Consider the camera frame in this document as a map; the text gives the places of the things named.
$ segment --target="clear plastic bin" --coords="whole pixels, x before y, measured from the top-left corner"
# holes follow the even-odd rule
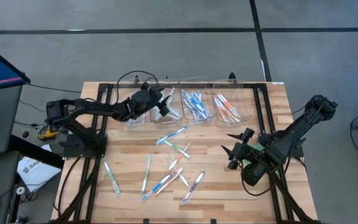
[[[159,128],[181,125],[183,110],[181,107],[180,82],[178,80],[160,80],[158,87],[164,88],[164,90],[162,90],[163,98],[161,100],[165,99],[168,95],[170,96],[167,100],[169,113],[166,116],[161,116],[160,110],[157,107],[154,107],[151,110],[152,122]]]
[[[242,82],[216,80],[212,83],[216,126],[231,127],[250,118]]]
[[[188,125],[206,124],[216,110],[208,77],[189,77],[181,81],[181,101]]]

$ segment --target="roll of tape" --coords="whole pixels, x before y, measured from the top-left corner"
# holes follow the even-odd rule
[[[22,195],[22,194],[24,194],[24,192],[25,192],[25,188],[24,188],[24,187],[18,187],[18,188],[16,189],[16,194],[17,194],[17,195]]]

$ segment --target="gray floor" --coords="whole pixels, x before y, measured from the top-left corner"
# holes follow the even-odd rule
[[[258,0],[262,27],[358,27],[356,0]],[[159,27],[252,27],[248,1],[49,1],[0,0],[0,30]],[[263,34],[272,80],[285,82],[292,110],[314,94],[339,106],[304,143],[308,177],[319,219],[358,223],[358,152],[349,123],[358,116],[358,32]],[[114,81],[143,69],[159,78],[206,75],[263,81],[254,33],[0,35],[0,54],[32,83],[81,90],[84,81]],[[22,100],[39,108],[48,100],[79,94],[25,86]],[[45,115],[19,105],[17,120]],[[16,133],[25,129],[15,127]],[[37,142],[33,136],[30,141]],[[358,143],[358,131],[354,133]],[[58,181],[40,190],[19,214],[34,222],[50,218]]]

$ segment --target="wooden tabletop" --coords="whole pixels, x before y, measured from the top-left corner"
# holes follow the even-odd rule
[[[98,85],[98,82],[86,82],[81,97],[96,99]],[[273,83],[267,83],[267,86],[276,128],[285,129],[293,121],[285,87],[282,84]],[[226,134],[239,134],[244,132],[245,128],[251,128],[255,131],[255,135],[249,143],[255,144],[257,134],[260,132],[252,90],[245,88],[237,91],[241,91],[240,96],[244,95],[242,99],[238,99],[238,102],[233,102],[235,99],[228,100],[234,104],[238,103],[238,107],[243,105],[243,108],[239,110],[244,111],[246,107],[245,111],[249,114],[248,120],[240,126],[225,128],[217,118],[207,124],[194,125],[192,121],[188,122],[184,117],[180,126],[177,127],[164,127],[149,121],[142,126],[128,128],[124,123],[109,118],[106,129],[108,146],[105,158],[109,162],[121,193],[119,195],[114,193],[110,178],[104,166],[101,166],[92,222],[142,223],[144,218],[149,218],[151,223],[209,223],[211,219],[217,219],[218,223],[275,223],[271,193],[268,192],[259,197],[248,195],[241,185],[239,169],[227,169],[229,161],[221,145],[232,148],[236,140]],[[123,99],[121,96],[125,97],[133,92],[133,89],[120,89],[120,99]],[[262,93],[260,93],[260,99],[266,130],[269,130]],[[78,121],[85,126],[91,126],[91,120],[91,115],[78,118]],[[152,157],[146,187],[146,191],[149,191],[168,174],[167,158],[178,155],[166,145],[156,146],[156,140],[186,124],[188,129],[172,138],[171,142],[181,148],[191,142],[188,150],[190,158],[182,158],[180,166],[183,166],[182,174],[190,185],[204,170],[205,175],[201,184],[185,205],[180,204],[188,188],[179,179],[172,182],[157,197],[150,196],[146,201],[140,202],[147,154],[151,154]],[[65,162],[57,195],[74,160],[69,159]],[[62,208],[66,208],[77,194],[83,161],[84,159],[81,159],[77,163],[68,178],[63,192]],[[290,193],[300,207],[311,218],[317,218],[305,168],[294,159],[291,160],[287,172],[287,182]],[[258,193],[268,187],[269,180],[264,175],[255,187],[248,186],[248,189],[253,193]],[[86,195],[81,212],[82,218],[85,217],[87,198]],[[280,193],[279,199],[283,217],[286,217]],[[57,212],[54,211],[52,218],[56,217]]]

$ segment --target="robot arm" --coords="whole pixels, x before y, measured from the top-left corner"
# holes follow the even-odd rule
[[[242,179],[249,185],[254,186],[265,173],[273,174],[279,167],[284,165],[293,147],[300,146],[305,139],[300,139],[311,127],[320,121],[327,121],[334,116],[337,104],[321,95],[315,95],[305,105],[305,112],[283,131],[278,131],[261,142],[263,149],[258,151],[247,145],[248,139],[254,131],[248,129],[240,136],[233,136],[242,140],[230,151],[223,146],[229,154],[229,169],[236,169],[238,164],[246,159],[251,162],[244,168]]]
[[[169,96],[160,101],[162,99],[162,90],[163,88],[154,88],[147,83],[143,83],[140,91],[137,91],[123,102],[113,105],[87,99],[50,101],[47,103],[47,119],[45,122],[57,129],[67,129],[77,136],[75,138],[69,136],[70,141],[61,142],[60,145],[65,148],[63,151],[64,157],[80,155],[84,157],[100,157],[103,156],[107,136],[97,133],[91,128],[84,127],[77,122],[76,118],[82,114],[93,114],[110,116],[117,121],[125,122],[138,118],[155,106],[160,109],[160,114],[165,116],[169,113],[166,104]],[[87,152],[89,151],[97,153],[88,155]]]

